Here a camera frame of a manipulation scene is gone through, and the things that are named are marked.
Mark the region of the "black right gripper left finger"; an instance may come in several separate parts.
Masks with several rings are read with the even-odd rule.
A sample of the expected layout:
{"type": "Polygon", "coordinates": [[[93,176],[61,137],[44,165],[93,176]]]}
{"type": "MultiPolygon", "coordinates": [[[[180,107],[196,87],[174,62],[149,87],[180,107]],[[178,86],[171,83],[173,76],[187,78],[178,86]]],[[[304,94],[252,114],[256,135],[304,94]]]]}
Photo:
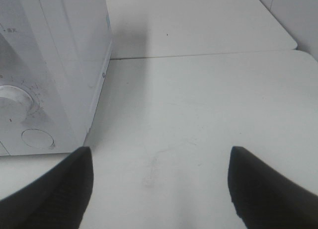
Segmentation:
{"type": "Polygon", "coordinates": [[[80,147],[44,175],[0,201],[2,229],[78,229],[93,189],[89,147],[80,147]]]}

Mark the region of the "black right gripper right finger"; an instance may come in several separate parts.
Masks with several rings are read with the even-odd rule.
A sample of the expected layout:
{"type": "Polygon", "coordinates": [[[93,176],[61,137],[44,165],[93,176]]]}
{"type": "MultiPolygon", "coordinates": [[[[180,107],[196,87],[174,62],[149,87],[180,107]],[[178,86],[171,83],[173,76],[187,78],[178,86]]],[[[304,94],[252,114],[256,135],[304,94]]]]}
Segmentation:
{"type": "Polygon", "coordinates": [[[228,189],[248,229],[316,229],[318,197],[243,147],[232,147],[228,189]]]}

